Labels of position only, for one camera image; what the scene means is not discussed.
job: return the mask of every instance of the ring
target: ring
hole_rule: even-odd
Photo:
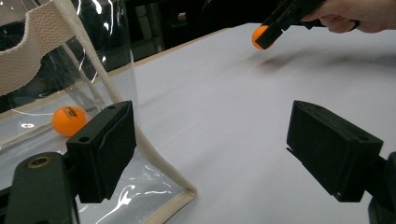
[[[360,21],[354,21],[354,22],[355,22],[355,25],[352,27],[352,29],[349,30],[349,32],[355,30],[356,28],[359,27],[359,25],[361,25],[361,22],[360,22]]]

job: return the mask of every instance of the tabletop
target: tabletop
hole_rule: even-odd
[[[369,223],[371,195],[339,203],[287,150],[294,100],[396,146],[395,31],[292,26],[267,50],[249,23],[135,68],[143,132],[198,188],[168,223]]]

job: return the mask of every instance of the ping pong ball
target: ping pong ball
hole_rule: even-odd
[[[257,28],[251,37],[251,42],[253,43],[253,46],[256,47],[256,49],[263,49],[259,44],[256,43],[256,40],[264,34],[264,32],[267,30],[268,26],[267,25],[261,25],[259,28]]]
[[[80,130],[87,119],[85,112],[76,106],[62,106],[52,116],[52,128],[60,135],[70,137]]]

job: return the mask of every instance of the hand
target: hand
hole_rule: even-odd
[[[355,21],[364,33],[396,29],[396,0],[326,0],[302,21],[316,19],[337,34],[350,31]]]

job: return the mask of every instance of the clear vinyl bag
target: clear vinyl bag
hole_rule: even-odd
[[[193,200],[195,187],[139,128],[123,1],[0,3],[0,189],[12,185],[24,159],[67,151],[69,136],[51,125],[58,108],[76,106],[89,121],[109,105],[132,100],[134,156],[110,200],[76,198],[81,223],[164,223]]]

